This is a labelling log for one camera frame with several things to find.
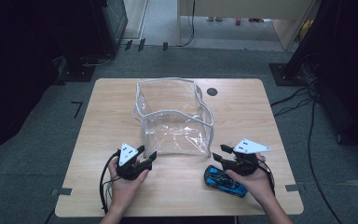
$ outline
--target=finger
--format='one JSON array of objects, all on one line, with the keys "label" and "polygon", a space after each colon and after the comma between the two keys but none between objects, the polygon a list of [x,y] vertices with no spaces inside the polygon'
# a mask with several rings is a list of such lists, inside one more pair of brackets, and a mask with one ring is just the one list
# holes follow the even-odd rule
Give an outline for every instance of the finger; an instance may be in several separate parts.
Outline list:
[{"label": "finger", "polygon": [[111,177],[111,178],[117,174],[117,172],[116,172],[117,160],[118,160],[118,158],[117,158],[117,157],[114,157],[114,158],[109,162],[109,165],[107,166],[107,167],[109,168],[109,173],[110,173],[110,177]]},{"label": "finger", "polygon": [[231,177],[233,180],[237,182],[241,182],[241,176],[232,170],[226,170],[226,175],[228,175],[229,177]]},{"label": "finger", "polygon": [[144,181],[147,178],[147,175],[149,174],[149,170],[143,170],[139,176],[136,178],[136,180],[139,182],[139,185],[141,185],[142,183],[144,183]]},{"label": "finger", "polygon": [[261,154],[259,152],[257,152],[255,155],[257,156],[257,158],[259,160],[261,160],[261,161],[263,160],[263,157],[261,156]]}]

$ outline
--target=wooden table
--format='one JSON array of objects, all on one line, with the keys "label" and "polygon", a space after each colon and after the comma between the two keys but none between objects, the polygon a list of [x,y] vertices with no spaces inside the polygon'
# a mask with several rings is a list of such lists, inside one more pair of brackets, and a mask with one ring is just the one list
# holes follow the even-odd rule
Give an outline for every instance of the wooden table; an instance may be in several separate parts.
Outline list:
[{"label": "wooden table", "polygon": [[[193,15],[194,0],[177,0],[177,42],[181,45],[181,16]],[[197,0],[194,16],[273,19],[283,49],[296,38],[316,0]]]},{"label": "wooden table", "polygon": [[[136,83],[140,79],[97,80],[74,154],[63,183],[73,189],[61,195],[58,217],[104,216],[99,196],[99,179],[107,159],[123,142],[138,147],[143,143],[141,124],[131,116],[135,106]],[[225,144],[235,147],[246,137],[271,148],[264,155],[276,183],[276,197],[288,214],[303,211],[298,191],[286,191],[295,184],[269,100],[259,79],[194,79],[203,101],[214,116],[211,151],[233,159],[220,150]],[[207,94],[216,88],[215,96]],[[143,183],[126,217],[245,216],[264,214],[251,194],[238,198],[203,182],[206,167],[221,167],[213,158],[201,156],[158,156],[153,170]]]}]

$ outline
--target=black cable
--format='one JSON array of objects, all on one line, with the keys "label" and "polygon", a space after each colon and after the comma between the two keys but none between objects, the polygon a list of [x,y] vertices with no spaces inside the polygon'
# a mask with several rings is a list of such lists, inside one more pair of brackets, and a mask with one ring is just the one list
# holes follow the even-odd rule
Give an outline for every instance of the black cable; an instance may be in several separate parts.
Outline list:
[{"label": "black cable", "polygon": [[287,112],[289,112],[289,111],[292,111],[292,110],[294,110],[294,109],[297,109],[297,108],[299,108],[299,107],[301,107],[301,106],[307,105],[307,104],[309,104],[310,102],[312,102],[312,98],[308,98],[308,99],[306,99],[306,100],[302,100],[302,101],[300,101],[300,102],[299,102],[296,106],[294,106],[294,107],[284,107],[284,108],[282,108],[278,113],[276,113],[276,114],[274,115],[274,117],[278,117],[279,115],[285,114],[285,113],[287,113]]},{"label": "black cable", "polygon": [[315,78],[315,75],[317,73],[318,68],[315,66],[315,64],[310,60],[310,58],[306,58],[305,62],[302,64],[302,68],[305,69],[307,72],[307,75],[310,77]]},{"label": "black cable", "polygon": [[116,156],[118,155],[118,153],[119,153],[119,151],[117,151],[116,153],[114,153],[114,154],[109,158],[109,160],[107,160],[106,165],[105,165],[104,168],[103,168],[103,173],[102,173],[101,179],[100,179],[100,197],[101,197],[101,203],[103,204],[103,210],[104,210],[105,213],[107,213],[108,208],[107,208],[106,200],[105,200],[105,198],[104,198],[104,196],[103,196],[103,185],[106,184],[107,182],[103,183],[103,177],[104,177],[104,174],[105,174],[105,172],[106,172],[106,170],[107,170],[107,166],[109,165],[110,161],[111,161],[114,157],[116,157]]},{"label": "black cable", "polygon": [[292,99],[293,97],[297,96],[297,94],[298,94],[300,91],[306,90],[307,88],[308,88],[308,87],[303,87],[303,88],[301,88],[301,89],[295,91],[291,96],[288,96],[288,97],[286,97],[286,98],[284,98],[284,99],[282,99],[282,100],[280,100],[280,101],[274,102],[274,103],[272,103],[270,106],[273,107],[273,106],[275,106],[275,105],[278,105],[278,104],[281,104],[281,103],[283,103],[283,102],[286,102],[286,101]]},{"label": "black cable", "polygon": [[54,212],[55,212],[55,208],[50,212],[50,215],[48,215],[48,218],[46,218],[45,224],[48,224],[48,222],[50,221],[50,219],[53,216]]},{"label": "black cable", "polygon": [[194,11],[195,11],[195,9],[196,9],[196,0],[193,0],[193,11],[192,11],[192,17],[191,17],[191,36],[184,45],[177,45],[176,47],[180,47],[180,48],[185,47],[185,46],[189,45],[193,41],[193,39],[195,40],[195,37],[194,37]]},{"label": "black cable", "polygon": [[269,168],[269,166],[262,160],[257,159],[259,162],[262,162],[267,169],[264,169],[264,167],[260,166],[259,164],[257,164],[257,167],[264,171],[264,173],[266,173],[267,178],[268,178],[268,182],[269,182],[269,186],[271,187],[272,193],[275,195],[275,180],[274,180],[274,175],[272,174],[271,169]]},{"label": "black cable", "polygon": [[330,203],[327,201],[326,197],[324,196],[324,192],[322,191],[322,188],[321,188],[321,185],[319,183],[319,180],[316,177],[315,171],[313,170],[312,159],[311,159],[311,155],[310,155],[310,138],[312,136],[312,130],[313,130],[313,125],[314,125],[314,121],[315,121],[315,105],[316,105],[316,100],[314,99],[313,104],[312,104],[310,132],[309,132],[309,135],[308,135],[308,143],[307,143],[307,146],[308,146],[308,160],[310,162],[310,171],[312,172],[313,179],[315,180],[316,186],[318,187],[318,190],[321,193],[325,204],[327,205],[327,207],[329,208],[329,210],[333,214],[333,216],[336,218],[337,222],[342,224],[342,222],[339,219],[339,217],[337,216],[336,212],[333,210],[333,208],[331,207]]},{"label": "black cable", "polygon": [[315,84],[316,84],[317,80],[313,80],[310,84],[309,84],[309,87],[308,87],[308,95],[310,96],[310,98],[312,99],[315,99],[315,100],[319,100],[319,93],[318,91],[316,90],[316,87],[315,87]]},{"label": "black cable", "polygon": [[[114,176],[111,180],[104,182],[103,185],[108,184],[108,183],[113,183],[113,182],[115,182],[115,181],[121,179],[120,176],[119,176],[118,178],[116,178],[116,176]],[[111,186],[112,186],[112,185],[110,185],[110,186],[108,185],[108,186],[106,187],[105,194],[104,194],[104,197],[105,197],[105,206],[106,206],[106,207],[107,207],[107,195],[109,194],[110,199],[112,199],[112,193],[111,193],[110,190],[109,190],[109,187],[111,187]]]},{"label": "black cable", "polygon": [[110,61],[112,61],[112,59],[115,57],[115,53],[112,53],[110,55],[110,58],[108,60],[106,60],[104,63],[83,63],[83,66],[85,67],[89,67],[89,66],[102,66],[102,65],[106,65],[107,63],[109,63]]}]

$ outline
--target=black stand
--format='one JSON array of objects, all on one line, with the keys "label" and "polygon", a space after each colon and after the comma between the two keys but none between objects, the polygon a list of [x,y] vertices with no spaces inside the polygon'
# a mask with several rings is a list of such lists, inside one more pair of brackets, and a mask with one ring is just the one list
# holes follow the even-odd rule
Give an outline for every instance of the black stand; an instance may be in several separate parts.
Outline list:
[{"label": "black stand", "polygon": [[76,66],[71,67],[67,63],[58,77],[58,81],[73,81],[73,82],[90,82],[94,74],[95,66]]},{"label": "black stand", "polygon": [[287,63],[270,63],[269,69],[274,76],[277,86],[308,86],[308,83],[298,76],[286,75]]}]

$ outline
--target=handheld controller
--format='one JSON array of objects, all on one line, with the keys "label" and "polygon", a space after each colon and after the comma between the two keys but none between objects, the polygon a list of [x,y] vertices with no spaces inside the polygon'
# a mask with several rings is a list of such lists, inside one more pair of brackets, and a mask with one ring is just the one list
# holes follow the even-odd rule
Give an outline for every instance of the handheld controller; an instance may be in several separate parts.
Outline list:
[{"label": "handheld controller", "polygon": [[137,149],[130,147],[123,143],[121,150],[118,150],[118,165],[117,175],[126,180],[134,180],[143,170],[152,170],[152,161],[157,157],[157,152],[154,152],[149,158],[140,163],[136,163],[138,155],[145,151],[145,146],[140,146]]},{"label": "handheld controller", "polygon": [[[220,145],[222,151],[226,153],[234,153],[234,161],[225,160],[222,156],[213,153],[213,159],[222,164],[223,170],[232,170],[235,173],[246,176],[252,175],[257,169],[262,170],[268,177],[269,185],[272,192],[275,194],[275,184],[272,172],[265,162],[261,161],[255,155],[256,152],[270,151],[269,147],[264,147],[260,144],[252,142],[248,139],[242,139],[235,147],[228,147]],[[260,166],[259,163],[264,163],[266,168]]]}]

